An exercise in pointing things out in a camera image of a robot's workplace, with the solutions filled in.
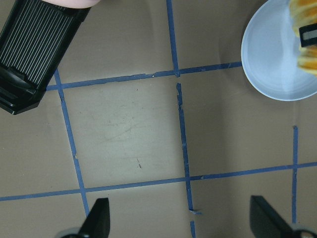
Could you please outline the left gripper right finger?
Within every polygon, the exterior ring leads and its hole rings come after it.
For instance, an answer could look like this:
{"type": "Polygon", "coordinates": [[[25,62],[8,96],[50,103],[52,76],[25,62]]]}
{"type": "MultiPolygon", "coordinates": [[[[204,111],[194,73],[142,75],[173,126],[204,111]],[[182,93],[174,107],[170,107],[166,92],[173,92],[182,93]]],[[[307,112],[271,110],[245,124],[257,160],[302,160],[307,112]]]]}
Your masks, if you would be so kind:
{"type": "Polygon", "coordinates": [[[263,196],[250,198],[250,228],[256,238],[292,238],[293,229],[263,196]]]}

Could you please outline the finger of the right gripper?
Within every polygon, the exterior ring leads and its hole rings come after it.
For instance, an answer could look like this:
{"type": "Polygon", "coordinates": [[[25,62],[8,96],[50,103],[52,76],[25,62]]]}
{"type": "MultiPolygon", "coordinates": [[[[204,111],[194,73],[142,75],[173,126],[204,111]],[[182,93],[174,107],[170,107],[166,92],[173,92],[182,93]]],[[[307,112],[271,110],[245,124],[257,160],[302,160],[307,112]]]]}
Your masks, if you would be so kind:
{"type": "Polygon", "coordinates": [[[301,47],[317,44],[317,24],[310,24],[299,28],[301,47]]]}

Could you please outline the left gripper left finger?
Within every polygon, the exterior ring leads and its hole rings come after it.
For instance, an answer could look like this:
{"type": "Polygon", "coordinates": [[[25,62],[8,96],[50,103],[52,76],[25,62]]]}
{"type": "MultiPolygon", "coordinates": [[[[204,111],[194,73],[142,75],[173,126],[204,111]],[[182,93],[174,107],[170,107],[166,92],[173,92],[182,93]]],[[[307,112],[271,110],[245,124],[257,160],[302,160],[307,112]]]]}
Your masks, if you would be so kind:
{"type": "Polygon", "coordinates": [[[98,198],[78,232],[80,238],[107,238],[110,233],[109,199],[98,198]]]}

